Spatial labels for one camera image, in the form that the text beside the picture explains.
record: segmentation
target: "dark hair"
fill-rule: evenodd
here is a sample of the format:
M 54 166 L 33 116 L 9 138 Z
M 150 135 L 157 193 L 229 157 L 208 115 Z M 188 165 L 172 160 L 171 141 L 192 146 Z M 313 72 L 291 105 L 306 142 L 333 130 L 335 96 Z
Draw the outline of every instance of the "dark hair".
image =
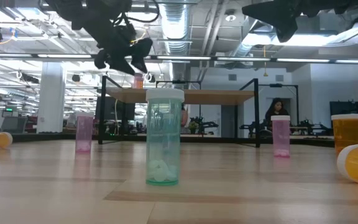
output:
M 273 113 L 274 110 L 275 110 L 274 106 L 275 106 L 277 103 L 281 103 L 281 110 L 284 110 L 283 100 L 282 100 L 281 98 L 274 98 L 273 101 L 272 101 L 272 104 L 270 105 L 270 107 L 269 107 L 268 110 L 267 110 L 267 113 L 269 113 L 269 114 Z

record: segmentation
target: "computer monitor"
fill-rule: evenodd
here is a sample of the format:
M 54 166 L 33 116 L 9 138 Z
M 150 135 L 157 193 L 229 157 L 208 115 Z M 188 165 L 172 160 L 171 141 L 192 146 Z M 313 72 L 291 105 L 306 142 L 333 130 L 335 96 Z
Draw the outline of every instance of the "computer monitor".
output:
M 101 97 L 98 97 L 96 104 L 96 119 L 99 119 L 100 116 L 100 102 Z M 122 107 L 124 103 L 121 101 L 117 102 L 117 119 L 122 120 Z M 106 97 L 106 103 L 104 104 L 104 119 L 116 119 L 115 114 L 116 99 L 113 97 Z M 127 120 L 135 120 L 135 104 L 126 103 L 125 104 L 125 115 Z
M 13 116 L 13 111 L 4 111 L 4 112 L 2 112 L 2 117 L 3 118 L 9 118 L 11 116 Z
M 24 132 L 27 118 L 6 117 L 2 123 L 2 131 L 11 134 L 22 134 Z

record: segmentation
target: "workstation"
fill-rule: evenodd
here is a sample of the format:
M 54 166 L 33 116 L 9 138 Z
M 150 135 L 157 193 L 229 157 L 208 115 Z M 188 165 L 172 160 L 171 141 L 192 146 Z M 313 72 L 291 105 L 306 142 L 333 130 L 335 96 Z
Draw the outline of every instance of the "workstation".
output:
M 0 1 L 0 223 L 358 224 L 358 1 L 285 3 Z

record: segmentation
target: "ceiling duct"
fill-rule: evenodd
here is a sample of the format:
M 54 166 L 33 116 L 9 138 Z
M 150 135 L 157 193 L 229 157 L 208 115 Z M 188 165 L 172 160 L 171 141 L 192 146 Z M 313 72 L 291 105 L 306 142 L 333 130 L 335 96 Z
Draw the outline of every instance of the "ceiling duct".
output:
M 186 40 L 189 31 L 190 7 L 187 4 L 161 4 L 162 32 L 164 38 L 174 40 L 165 42 L 169 55 L 188 55 L 189 43 Z M 169 73 L 172 80 L 190 81 L 189 63 L 170 63 Z M 188 88 L 188 85 L 173 85 L 174 88 Z

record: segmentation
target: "white pill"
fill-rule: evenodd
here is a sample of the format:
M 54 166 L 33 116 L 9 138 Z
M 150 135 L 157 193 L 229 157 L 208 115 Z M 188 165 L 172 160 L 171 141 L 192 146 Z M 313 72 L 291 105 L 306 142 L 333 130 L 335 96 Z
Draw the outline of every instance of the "white pill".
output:
M 164 170 L 164 172 L 168 172 L 168 171 L 169 171 L 168 165 L 167 165 L 163 160 L 160 160 L 160 161 L 159 161 L 159 165 L 160 165 L 160 167 Z
M 154 173 L 154 179 L 158 182 L 163 182 L 167 178 L 167 173 L 162 169 L 158 168 Z
M 150 169 L 157 168 L 159 164 L 160 164 L 159 161 L 150 161 L 150 162 L 149 162 L 149 168 L 150 168 Z
M 171 181 L 177 180 L 177 175 L 171 171 L 168 171 L 167 179 Z

